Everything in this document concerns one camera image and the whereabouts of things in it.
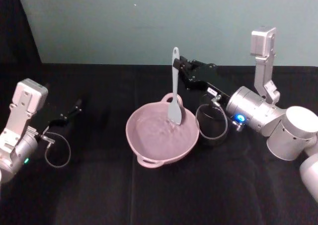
spatula head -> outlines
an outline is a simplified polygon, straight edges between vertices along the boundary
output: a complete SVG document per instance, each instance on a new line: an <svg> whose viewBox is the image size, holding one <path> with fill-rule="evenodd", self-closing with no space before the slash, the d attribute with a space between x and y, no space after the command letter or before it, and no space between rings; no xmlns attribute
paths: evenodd
<svg viewBox="0 0 318 225"><path fill-rule="evenodd" d="M173 100L168 107L168 118L173 123L180 125L182 120L181 108L177 100Z"/></svg>

gray spatula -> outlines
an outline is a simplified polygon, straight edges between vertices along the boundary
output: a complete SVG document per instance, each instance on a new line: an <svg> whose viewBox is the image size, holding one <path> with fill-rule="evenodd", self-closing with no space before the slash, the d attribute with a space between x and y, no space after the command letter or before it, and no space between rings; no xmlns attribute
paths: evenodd
<svg viewBox="0 0 318 225"><path fill-rule="evenodd" d="M175 47L172 52L173 98L168 107L168 119L173 123L180 125L182 120L182 112L177 100L179 70L173 67L174 59L180 59L179 49L177 47Z"/></svg>

pink pot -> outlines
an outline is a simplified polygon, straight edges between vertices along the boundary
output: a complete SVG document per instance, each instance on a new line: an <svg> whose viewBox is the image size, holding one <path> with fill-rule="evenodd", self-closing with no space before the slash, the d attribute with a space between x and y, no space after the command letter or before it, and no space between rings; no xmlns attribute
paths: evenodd
<svg viewBox="0 0 318 225"><path fill-rule="evenodd" d="M140 165L157 168L176 162L185 157L198 141L195 116L183 108L181 97L177 97L183 111L179 126L167 118L167 101L172 98L172 93L165 95L160 102L140 107L128 119L126 137Z"/></svg>

bowl handle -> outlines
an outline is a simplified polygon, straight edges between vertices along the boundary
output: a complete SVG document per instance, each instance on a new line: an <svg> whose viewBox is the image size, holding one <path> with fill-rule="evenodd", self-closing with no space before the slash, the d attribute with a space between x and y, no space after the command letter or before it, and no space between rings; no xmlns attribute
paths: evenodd
<svg viewBox="0 0 318 225"><path fill-rule="evenodd" d="M137 156L137 161L143 167L150 168L150 169L158 168L164 164L162 160L149 161L147 159L143 159L140 156Z"/></svg>
<svg viewBox="0 0 318 225"><path fill-rule="evenodd" d="M168 102L168 100L170 98L173 98L173 93L168 93L166 94L162 99L161 99L161 102ZM182 102L182 98L179 96L179 94L177 94L177 99L178 99L178 103L181 107L183 107L183 102Z"/></svg>

black table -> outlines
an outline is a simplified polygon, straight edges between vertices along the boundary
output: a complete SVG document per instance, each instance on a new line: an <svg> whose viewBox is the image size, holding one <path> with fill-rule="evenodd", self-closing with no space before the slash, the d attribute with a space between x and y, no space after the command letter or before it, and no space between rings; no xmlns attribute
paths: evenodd
<svg viewBox="0 0 318 225"><path fill-rule="evenodd" d="M37 129L85 99L83 113L62 130L71 163L53 169L40 144L16 177L2 186L0 224L318 224L318 205L299 176L306 156L286 162L267 149L266 138L245 128L220 147L198 143L181 161L141 167L125 136L128 117L171 92L169 66L2 65L0 126L18 81L49 83ZM254 67L220 73L253 89ZM281 108L304 106L318 114L318 68L274 67ZM184 106L195 112L200 92L179 83Z"/></svg>

